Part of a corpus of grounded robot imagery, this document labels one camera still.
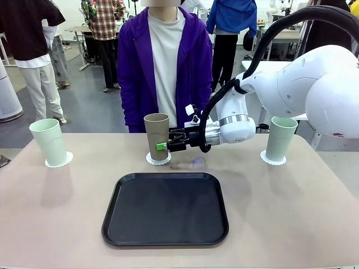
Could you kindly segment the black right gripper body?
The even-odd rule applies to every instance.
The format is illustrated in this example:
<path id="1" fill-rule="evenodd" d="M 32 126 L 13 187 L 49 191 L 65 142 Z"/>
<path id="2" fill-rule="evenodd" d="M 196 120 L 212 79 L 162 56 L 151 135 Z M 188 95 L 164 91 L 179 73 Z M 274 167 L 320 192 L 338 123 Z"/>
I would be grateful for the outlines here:
<path id="1" fill-rule="evenodd" d="M 185 145 L 191 147 L 207 148 L 205 139 L 205 127 L 190 126 L 184 128 Z"/>

